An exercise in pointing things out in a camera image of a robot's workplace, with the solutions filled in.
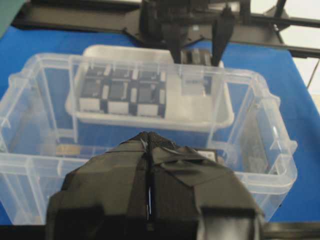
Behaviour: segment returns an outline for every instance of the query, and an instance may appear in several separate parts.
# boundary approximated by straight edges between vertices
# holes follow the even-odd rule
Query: white label
[[[158,105],[138,104],[137,115],[155,117],[158,115]]]
[[[111,71],[111,66],[110,66],[110,65],[107,65],[107,66],[105,67],[105,70],[104,70],[103,75],[108,76],[108,75],[110,74],[110,71]]]
[[[128,91],[128,83],[124,82],[123,83],[123,93],[122,93],[121,100],[124,100],[124,99],[127,98],[127,91]]]
[[[136,88],[132,88],[131,89],[131,98],[130,98],[132,103],[136,103],[137,102],[137,89]]]
[[[203,96],[205,93],[204,79],[200,76],[184,76],[182,94]]]
[[[193,31],[199,31],[199,25],[193,25],[192,26]]]
[[[108,99],[108,94],[109,94],[109,86],[104,85],[102,89],[102,99],[107,100]]]
[[[166,73],[164,71],[161,72],[160,74],[160,81],[165,82],[166,81]]]
[[[166,101],[165,98],[166,98],[166,92],[165,92],[165,90],[161,89],[160,96],[159,96],[160,104],[165,104],[165,101]]]
[[[98,98],[81,97],[79,103],[81,112],[100,111],[100,100]]]
[[[134,69],[132,73],[132,80],[137,80],[139,75],[138,69]]]
[[[129,114],[129,104],[121,101],[109,101],[108,112],[110,114]]]
[[[207,66],[211,66],[211,56],[210,56],[210,54],[205,54],[204,55],[204,63]]]
[[[216,153],[214,151],[197,151],[198,154],[204,156],[205,158],[213,161],[213,162],[217,162],[216,160]]]

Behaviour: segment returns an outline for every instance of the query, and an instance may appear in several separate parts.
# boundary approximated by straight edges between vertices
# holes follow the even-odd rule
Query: clear plastic container
[[[136,71],[137,79],[165,75],[162,114],[149,114],[150,108],[106,112],[103,104],[86,109],[90,101],[80,103],[79,83],[98,68]],[[177,104],[168,91],[188,101]],[[180,146],[217,150],[219,162],[235,171],[269,220],[297,178],[297,143],[279,105],[264,78],[247,70],[35,55],[9,77],[0,102],[0,201],[13,224],[44,224],[49,197],[68,172],[139,132],[155,131]]]

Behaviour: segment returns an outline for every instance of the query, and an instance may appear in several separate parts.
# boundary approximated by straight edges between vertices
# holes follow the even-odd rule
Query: plastic compartment
[[[77,115],[77,75],[86,66],[107,65],[176,76],[181,86],[175,91],[191,99],[212,100],[211,109],[197,106],[210,112],[209,128],[125,126],[118,116],[112,124],[81,121]],[[212,78],[214,94],[203,95],[186,88],[187,79],[201,85],[204,76]],[[234,121],[220,128],[217,120],[225,100],[225,85]],[[66,111],[68,95],[70,113]],[[60,189],[66,173],[141,131],[155,131],[181,146],[217,149],[219,162],[235,171],[268,220],[297,178],[293,160],[297,143],[289,139],[279,104],[263,77],[251,71],[35,55],[20,73],[10,76],[9,88],[0,102],[0,201],[13,224],[43,224],[48,199]],[[192,126],[207,124],[196,119],[190,122]]]
[[[157,63],[157,64],[173,64],[174,61],[171,57],[171,54],[168,50],[159,50],[159,49],[150,49],[150,48],[138,48],[138,47],[123,47],[123,46],[108,46],[108,45],[93,45],[85,49],[83,55],[86,57],[96,57],[96,58],[104,58],[109,61],[121,61],[123,59],[126,62],[140,62],[140,63]],[[123,69],[127,69],[128,71],[132,71],[130,74],[132,75],[129,82],[126,82],[129,88],[132,82],[141,82],[144,81],[143,77],[141,77],[141,73],[143,74],[146,71],[138,70],[138,68],[129,66],[128,68],[122,67]],[[103,112],[102,107],[98,107],[99,103],[97,102],[97,98],[86,98],[83,99],[81,96],[81,92],[84,88],[86,80],[92,81],[93,77],[86,76],[86,72],[91,71],[92,74],[97,74],[97,71],[100,71],[99,76],[95,76],[94,78],[97,80],[104,81],[106,78],[113,78],[112,80],[119,80],[119,76],[112,76],[112,71],[116,71],[118,67],[113,64],[111,69],[111,65],[107,64],[107,66],[103,66],[102,68],[96,67],[96,72],[94,72],[93,66],[89,66],[84,64],[81,66],[76,73],[76,77],[74,80],[74,87],[77,92],[76,100],[79,102],[79,108],[76,110],[76,116],[82,122],[85,123],[95,123],[95,124],[115,124],[115,125],[124,125],[124,126],[133,126],[133,127],[150,127],[157,129],[172,129],[172,130],[190,130],[194,131],[204,131],[207,132],[211,128],[212,122],[212,112],[213,109],[212,104],[215,102],[215,97],[217,96],[217,88],[215,88],[214,84],[211,83],[210,77],[205,79],[207,81],[207,85],[204,87],[203,84],[200,83],[203,79],[203,76],[199,76],[202,79],[195,81],[195,76],[189,78],[188,75],[184,76],[184,82],[176,73],[170,73],[166,71],[160,71],[160,69],[152,69],[147,71],[149,74],[159,75],[159,79],[153,80],[155,83],[165,82],[165,111],[162,117],[139,117],[139,107],[136,114],[130,114],[126,111],[122,112],[122,114],[109,114],[108,112]],[[128,90],[128,102],[130,102],[130,91]],[[139,95],[140,90],[138,89],[135,94]],[[73,106],[71,101],[71,91],[69,92],[65,108],[69,114],[73,112]],[[218,108],[218,118],[215,119],[215,125],[217,128],[226,128],[234,121],[234,113],[232,109],[230,94],[228,85],[224,84],[223,92],[222,92],[223,100],[220,102]],[[118,101],[119,106],[116,110],[121,109],[120,107],[126,104],[123,101]]]

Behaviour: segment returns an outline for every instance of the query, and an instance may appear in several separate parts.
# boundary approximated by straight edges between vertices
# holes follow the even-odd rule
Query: black fabric
[[[142,132],[66,176],[46,239],[258,240],[262,215],[233,171]]]

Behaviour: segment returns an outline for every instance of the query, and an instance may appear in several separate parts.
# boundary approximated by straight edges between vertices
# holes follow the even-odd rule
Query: blue table surface
[[[32,55],[81,55],[85,48],[95,44],[135,46],[129,37],[122,34],[19,30],[9,27],[0,38],[0,96],[8,88],[9,75],[20,72]],[[211,43],[198,42],[193,47],[211,48]],[[289,137],[298,142],[294,153],[297,180],[271,221],[320,221],[320,118],[290,53],[229,44],[222,60],[225,67],[248,69],[264,76],[271,93],[281,98],[280,112]],[[10,224],[1,204],[0,224]]]

